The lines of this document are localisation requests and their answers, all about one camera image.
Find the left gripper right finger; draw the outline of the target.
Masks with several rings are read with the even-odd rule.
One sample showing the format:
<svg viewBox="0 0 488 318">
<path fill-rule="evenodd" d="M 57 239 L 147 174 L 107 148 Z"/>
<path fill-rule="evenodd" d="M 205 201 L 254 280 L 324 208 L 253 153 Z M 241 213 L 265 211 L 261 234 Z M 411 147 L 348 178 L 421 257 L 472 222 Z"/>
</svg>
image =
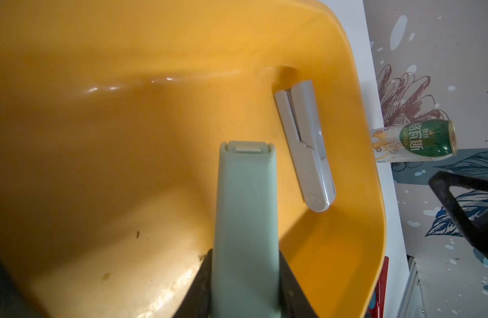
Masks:
<svg viewBox="0 0 488 318">
<path fill-rule="evenodd" d="M 281 317 L 318 318 L 281 252 L 279 252 L 279 274 Z"/>
</svg>

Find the grey pruning pliers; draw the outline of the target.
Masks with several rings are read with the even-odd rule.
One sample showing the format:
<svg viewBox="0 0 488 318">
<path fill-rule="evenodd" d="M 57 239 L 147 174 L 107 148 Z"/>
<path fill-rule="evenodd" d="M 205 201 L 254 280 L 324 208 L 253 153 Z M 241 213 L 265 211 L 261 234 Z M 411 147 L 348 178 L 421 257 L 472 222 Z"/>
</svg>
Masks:
<svg viewBox="0 0 488 318">
<path fill-rule="evenodd" d="M 307 80 L 274 94 L 302 196 L 309 209 L 324 212 L 336 197 L 318 115 L 314 86 Z"/>
</svg>

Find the mint green pliers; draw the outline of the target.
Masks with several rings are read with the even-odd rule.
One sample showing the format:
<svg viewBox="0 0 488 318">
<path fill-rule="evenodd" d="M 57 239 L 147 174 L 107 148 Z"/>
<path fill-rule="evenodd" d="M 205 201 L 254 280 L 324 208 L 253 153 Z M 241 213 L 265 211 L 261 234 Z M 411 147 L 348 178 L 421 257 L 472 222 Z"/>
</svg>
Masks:
<svg viewBox="0 0 488 318">
<path fill-rule="evenodd" d="M 212 317 L 280 317 L 277 156 L 273 144 L 220 146 Z"/>
</svg>

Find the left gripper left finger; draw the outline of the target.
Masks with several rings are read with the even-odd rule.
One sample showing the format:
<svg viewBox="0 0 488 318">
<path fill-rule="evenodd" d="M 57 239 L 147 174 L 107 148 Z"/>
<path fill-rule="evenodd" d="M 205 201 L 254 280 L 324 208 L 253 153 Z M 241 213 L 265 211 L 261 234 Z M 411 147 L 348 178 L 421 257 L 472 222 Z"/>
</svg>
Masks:
<svg viewBox="0 0 488 318">
<path fill-rule="evenodd" d="M 198 273 L 182 302 L 182 317 L 209 317 L 211 310 L 212 254 L 205 255 Z"/>
</svg>

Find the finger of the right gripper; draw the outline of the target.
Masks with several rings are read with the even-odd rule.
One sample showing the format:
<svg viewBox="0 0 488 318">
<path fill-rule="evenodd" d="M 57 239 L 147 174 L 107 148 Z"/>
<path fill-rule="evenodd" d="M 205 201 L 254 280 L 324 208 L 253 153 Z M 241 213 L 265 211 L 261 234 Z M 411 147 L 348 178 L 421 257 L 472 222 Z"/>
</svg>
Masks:
<svg viewBox="0 0 488 318">
<path fill-rule="evenodd" d="M 488 260 L 488 180 L 440 171 L 428 185 L 442 204 L 432 233 L 460 235 Z"/>
</svg>

